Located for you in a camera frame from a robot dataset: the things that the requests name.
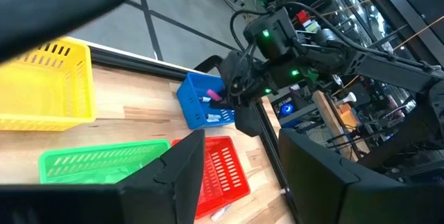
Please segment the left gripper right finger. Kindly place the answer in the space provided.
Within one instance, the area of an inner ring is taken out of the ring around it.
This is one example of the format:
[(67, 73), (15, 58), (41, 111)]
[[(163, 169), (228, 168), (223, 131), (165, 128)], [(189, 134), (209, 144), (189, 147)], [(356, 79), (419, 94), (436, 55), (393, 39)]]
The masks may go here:
[(403, 223), (402, 185), (311, 141), (279, 133), (280, 162), (303, 223)]

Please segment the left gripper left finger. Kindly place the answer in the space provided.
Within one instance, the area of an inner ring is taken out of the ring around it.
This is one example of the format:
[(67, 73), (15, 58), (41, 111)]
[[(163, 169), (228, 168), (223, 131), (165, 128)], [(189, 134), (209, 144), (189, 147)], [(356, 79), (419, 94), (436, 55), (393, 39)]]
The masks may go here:
[(124, 223), (193, 223), (204, 169), (204, 131), (195, 130), (117, 183)]

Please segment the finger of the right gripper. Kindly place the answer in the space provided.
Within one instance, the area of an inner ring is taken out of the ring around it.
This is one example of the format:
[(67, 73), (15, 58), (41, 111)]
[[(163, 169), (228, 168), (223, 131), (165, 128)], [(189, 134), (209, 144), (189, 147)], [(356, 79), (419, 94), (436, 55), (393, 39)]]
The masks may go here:
[(214, 99), (211, 99), (210, 100), (210, 107), (212, 109), (220, 109), (220, 110), (235, 110), (236, 109), (236, 102), (231, 97), (222, 98), (221, 101), (216, 101)]
[(234, 123), (237, 130), (249, 137), (256, 137), (262, 133), (262, 118), (255, 103), (236, 109)]

